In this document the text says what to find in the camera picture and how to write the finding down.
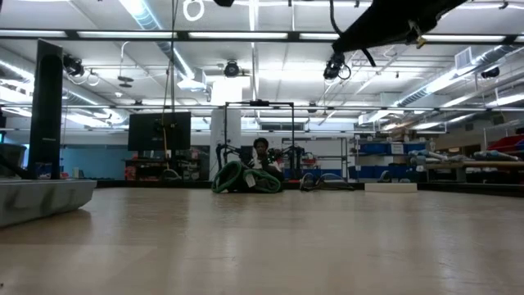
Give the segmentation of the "person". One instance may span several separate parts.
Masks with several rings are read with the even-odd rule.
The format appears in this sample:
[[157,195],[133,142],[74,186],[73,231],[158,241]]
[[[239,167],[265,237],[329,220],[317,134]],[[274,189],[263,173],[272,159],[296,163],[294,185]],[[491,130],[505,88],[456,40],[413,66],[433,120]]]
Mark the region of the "person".
[[255,149],[255,156],[249,163],[249,167],[257,170],[263,170],[280,182],[284,180],[283,173],[275,165],[269,162],[269,142],[265,138],[257,138],[253,142],[253,148]]

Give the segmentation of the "grey work glove green cuff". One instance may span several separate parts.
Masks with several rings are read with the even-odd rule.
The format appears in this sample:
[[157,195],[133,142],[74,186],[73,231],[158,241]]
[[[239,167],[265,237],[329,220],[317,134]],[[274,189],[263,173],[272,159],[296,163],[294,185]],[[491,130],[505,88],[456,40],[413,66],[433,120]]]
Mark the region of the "grey work glove green cuff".
[[215,175],[211,190],[214,193],[235,193],[247,189],[243,173],[245,166],[240,161],[231,161]]
[[245,170],[243,179],[248,189],[258,193],[278,193],[282,188],[281,182],[264,170]]

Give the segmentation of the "black monitor screen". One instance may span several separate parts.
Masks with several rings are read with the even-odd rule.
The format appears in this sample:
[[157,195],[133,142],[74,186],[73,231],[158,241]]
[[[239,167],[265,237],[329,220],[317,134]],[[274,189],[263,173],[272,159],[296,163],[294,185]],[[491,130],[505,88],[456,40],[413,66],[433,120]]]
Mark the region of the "black monitor screen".
[[191,118],[190,112],[130,115],[128,150],[188,150],[191,146]]

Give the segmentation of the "blue bin shelf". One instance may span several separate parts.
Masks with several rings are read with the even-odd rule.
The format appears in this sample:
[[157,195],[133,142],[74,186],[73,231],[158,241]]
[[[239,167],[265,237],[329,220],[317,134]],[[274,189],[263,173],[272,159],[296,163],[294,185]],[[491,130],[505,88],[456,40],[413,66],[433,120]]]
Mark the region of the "blue bin shelf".
[[392,179],[407,179],[415,165],[409,153],[425,149],[424,143],[357,141],[350,150],[347,172],[357,182],[379,180],[387,171]]

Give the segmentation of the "white tape roll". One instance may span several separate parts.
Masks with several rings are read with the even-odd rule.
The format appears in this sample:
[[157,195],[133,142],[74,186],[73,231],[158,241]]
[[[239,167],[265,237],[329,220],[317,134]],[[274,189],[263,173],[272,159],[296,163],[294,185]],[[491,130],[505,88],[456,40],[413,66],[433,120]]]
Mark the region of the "white tape roll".
[[366,183],[364,190],[370,193],[416,193],[418,186],[411,183]]

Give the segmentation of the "wooden workbench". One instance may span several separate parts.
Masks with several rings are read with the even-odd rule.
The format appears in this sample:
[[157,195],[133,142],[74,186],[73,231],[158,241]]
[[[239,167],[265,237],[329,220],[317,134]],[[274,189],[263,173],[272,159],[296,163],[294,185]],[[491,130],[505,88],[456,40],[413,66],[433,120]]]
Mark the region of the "wooden workbench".
[[427,182],[435,179],[434,170],[454,170],[455,182],[466,183],[467,168],[497,168],[510,172],[524,171],[524,161],[461,161],[461,162],[441,162],[426,164]]

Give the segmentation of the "grey plastic tool case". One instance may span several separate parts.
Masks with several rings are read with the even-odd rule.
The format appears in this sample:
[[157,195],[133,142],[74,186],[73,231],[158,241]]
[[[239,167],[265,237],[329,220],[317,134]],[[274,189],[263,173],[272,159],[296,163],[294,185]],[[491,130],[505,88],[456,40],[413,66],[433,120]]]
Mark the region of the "grey plastic tool case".
[[0,228],[77,210],[96,187],[89,179],[0,180]]

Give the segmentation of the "red storage bin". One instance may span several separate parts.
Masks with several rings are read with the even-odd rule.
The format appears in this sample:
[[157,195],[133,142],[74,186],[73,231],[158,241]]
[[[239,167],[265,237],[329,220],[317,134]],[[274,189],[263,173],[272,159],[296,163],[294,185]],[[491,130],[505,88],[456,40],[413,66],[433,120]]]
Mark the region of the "red storage bin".
[[499,139],[491,143],[488,148],[490,151],[498,151],[507,154],[524,153],[524,134],[513,135]]

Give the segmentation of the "black background station frame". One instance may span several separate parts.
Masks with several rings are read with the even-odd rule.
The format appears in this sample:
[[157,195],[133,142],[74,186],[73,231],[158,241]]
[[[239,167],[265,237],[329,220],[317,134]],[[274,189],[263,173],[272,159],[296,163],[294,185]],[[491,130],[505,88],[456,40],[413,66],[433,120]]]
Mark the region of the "black background station frame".
[[253,101],[226,102],[224,104],[224,143],[228,142],[228,107],[230,105],[246,106],[254,110],[260,107],[272,107],[277,110],[282,106],[289,106],[291,108],[291,146],[296,145],[295,104],[293,102],[270,102],[261,99]]

